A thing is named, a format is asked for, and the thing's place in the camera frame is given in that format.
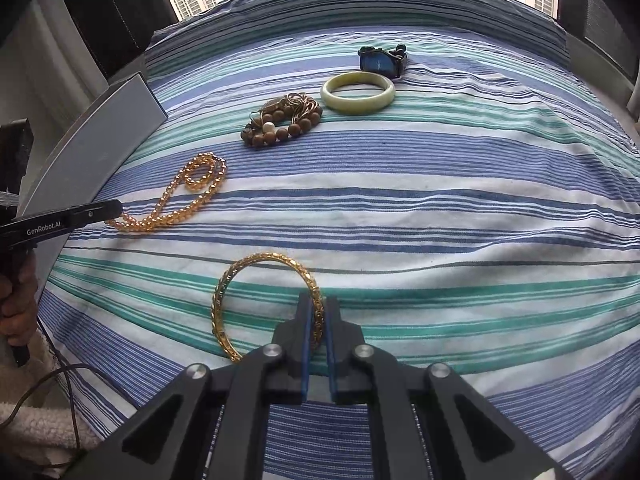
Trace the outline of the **left white fleece sleeve forearm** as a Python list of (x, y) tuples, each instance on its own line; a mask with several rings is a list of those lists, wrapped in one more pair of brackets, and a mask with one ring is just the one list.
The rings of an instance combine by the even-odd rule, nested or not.
[(90, 451), (100, 438), (70, 409), (62, 375), (44, 382), (23, 403), (18, 401), (58, 365), (47, 341), (36, 333), (29, 345), (30, 359), (18, 367), (6, 344), (1, 346), (1, 418), (17, 415), (1, 430), (1, 448), (36, 463), (64, 462), (77, 450)]

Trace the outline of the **person's left hand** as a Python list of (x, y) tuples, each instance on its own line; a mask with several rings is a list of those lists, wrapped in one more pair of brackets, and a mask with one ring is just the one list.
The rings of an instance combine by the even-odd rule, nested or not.
[(36, 258), (30, 252), (14, 281), (1, 277), (1, 335), (12, 347), (27, 346), (37, 328)]

